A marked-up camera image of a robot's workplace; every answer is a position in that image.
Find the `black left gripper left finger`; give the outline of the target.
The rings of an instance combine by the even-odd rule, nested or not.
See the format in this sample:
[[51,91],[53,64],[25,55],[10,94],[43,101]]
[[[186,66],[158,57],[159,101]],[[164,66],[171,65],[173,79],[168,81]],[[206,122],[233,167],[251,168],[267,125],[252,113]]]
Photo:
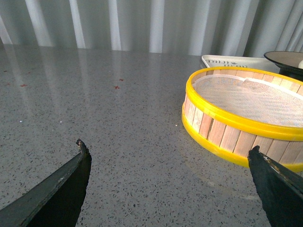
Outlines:
[[79,153],[0,211],[2,227],[74,227],[89,183],[92,157],[77,140]]

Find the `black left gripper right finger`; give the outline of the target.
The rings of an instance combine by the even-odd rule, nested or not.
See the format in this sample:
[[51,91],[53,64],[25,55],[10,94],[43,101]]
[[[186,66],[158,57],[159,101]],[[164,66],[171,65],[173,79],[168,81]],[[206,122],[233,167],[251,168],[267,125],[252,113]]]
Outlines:
[[272,227],[303,225],[303,178],[264,155],[256,145],[248,161],[263,210]]

